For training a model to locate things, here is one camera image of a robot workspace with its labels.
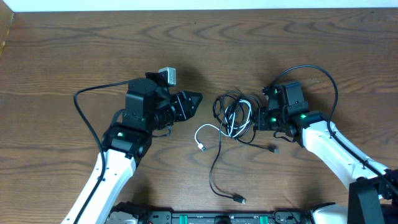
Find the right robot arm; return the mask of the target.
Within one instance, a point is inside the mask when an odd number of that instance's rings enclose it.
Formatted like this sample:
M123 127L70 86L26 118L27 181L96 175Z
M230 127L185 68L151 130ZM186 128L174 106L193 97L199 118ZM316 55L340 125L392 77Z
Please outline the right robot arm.
M348 206L311 209L312 223L397 223L397 171L367 156L321 111L310 111L300 83L262 89L268 105L254 117L259 131L296 142L316 155L349 191Z

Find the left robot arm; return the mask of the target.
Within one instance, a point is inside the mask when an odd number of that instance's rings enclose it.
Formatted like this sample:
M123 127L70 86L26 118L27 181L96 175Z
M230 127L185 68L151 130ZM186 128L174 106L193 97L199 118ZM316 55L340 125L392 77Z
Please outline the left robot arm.
M95 167L64 223L105 223L124 185L152 144L153 132L192 118L201 93L171 94L161 78L127 81L126 107L117 111L102 138Z

